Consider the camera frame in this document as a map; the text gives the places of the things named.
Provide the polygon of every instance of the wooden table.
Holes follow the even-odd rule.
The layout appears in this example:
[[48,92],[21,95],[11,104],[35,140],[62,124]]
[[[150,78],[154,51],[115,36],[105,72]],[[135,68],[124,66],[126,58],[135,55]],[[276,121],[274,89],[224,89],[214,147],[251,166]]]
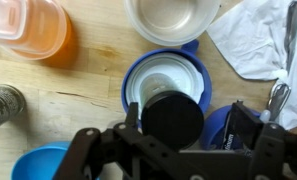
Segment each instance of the wooden table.
[[[142,54],[160,48],[141,37],[127,20],[121,0],[60,0],[73,32],[68,45],[52,58],[27,62],[0,48],[0,84],[23,92],[27,110],[0,127],[0,179],[9,179],[15,161],[51,141],[71,140],[84,127],[105,130],[125,118],[120,91],[123,76]],[[217,18],[239,0],[223,0]],[[197,56],[208,69],[213,97],[206,116],[242,99],[262,111],[273,82],[241,79],[207,35]],[[103,179],[120,179],[110,166]]]

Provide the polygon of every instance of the blue container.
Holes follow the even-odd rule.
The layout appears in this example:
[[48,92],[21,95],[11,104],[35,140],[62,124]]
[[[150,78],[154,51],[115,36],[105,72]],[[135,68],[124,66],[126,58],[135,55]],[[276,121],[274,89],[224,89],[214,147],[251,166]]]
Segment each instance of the blue container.
[[55,175],[70,142],[53,142],[33,149],[16,162],[12,180],[50,180]]
[[171,49],[171,48],[164,48],[164,49],[157,49],[150,51],[146,53],[145,55],[141,56],[128,70],[123,83],[122,83],[122,88],[121,88],[121,100],[122,100],[122,105],[124,107],[124,110],[128,112],[128,102],[126,100],[126,85],[128,78],[130,74],[132,73],[133,69],[143,60],[147,59],[149,56],[158,54],[158,53],[173,53],[179,56],[182,56],[189,60],[195,67],[196,69],[202,74],[203,80],[204,80],[204,92],[202,93],[200,97],[200,101],[198,103],[199,107],[201,108],[202,112],[205,113],[209,107],[210,100],[211,100],[211,95],[212,95],[212,86],[211,86],[211,80],[208,74],[207,69],[205,66],[201,63],[200,59],[198,59],[195,56],[195,53],[197,52],[197,49],[199,47],[199,42],[197,40],[194,40],[190,43],[187,43],[182,46],[181,49]]
[[[217,109],[205,120],[202,134],[199,138],[202,149],[212,150],[220,149],[223,144],[224,126],[228,112],[231,110],[231,105]],[[259,118],[260,113],[251,110],[253,115]],[[242,142],[236,137],[232,144],[233,149],[242,149]]]

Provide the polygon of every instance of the white cloth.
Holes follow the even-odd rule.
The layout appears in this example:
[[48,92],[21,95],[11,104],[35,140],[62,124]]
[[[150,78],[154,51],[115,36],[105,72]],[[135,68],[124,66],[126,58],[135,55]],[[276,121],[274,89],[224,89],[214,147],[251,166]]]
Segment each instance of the white cloth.
[[245,79],[287,83],[292,92],[279,115],[285,129],[297,126],[297,44],[289,75],[284,39],[290,0],[244,0],[207,29],[219,51]]

